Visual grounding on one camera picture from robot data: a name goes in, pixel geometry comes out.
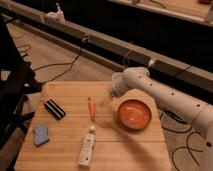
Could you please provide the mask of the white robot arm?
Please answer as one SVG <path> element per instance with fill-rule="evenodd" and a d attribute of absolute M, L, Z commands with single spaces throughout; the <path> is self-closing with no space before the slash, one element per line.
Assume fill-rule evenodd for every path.
<path fill-rule="evenodd" d="M 112 97 L 121 97 L 132 89 L 144 91 L 177 114 L 200 132 L 207 147 L 213 147 L 213 105 L 151 79 L 145 67 L 130 67 L 112 75 Z"/>

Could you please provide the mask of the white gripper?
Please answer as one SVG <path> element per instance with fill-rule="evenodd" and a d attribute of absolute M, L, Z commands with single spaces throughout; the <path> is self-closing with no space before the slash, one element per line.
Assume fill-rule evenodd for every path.
<path fill-rule="evenodd" d="M 121 97 L 129 90 L 129 87 L 126 85 L 123 74 L 121 72 L 114 73 L 112 75 L 112 88 L 111 95 L 113 97 Z"/>

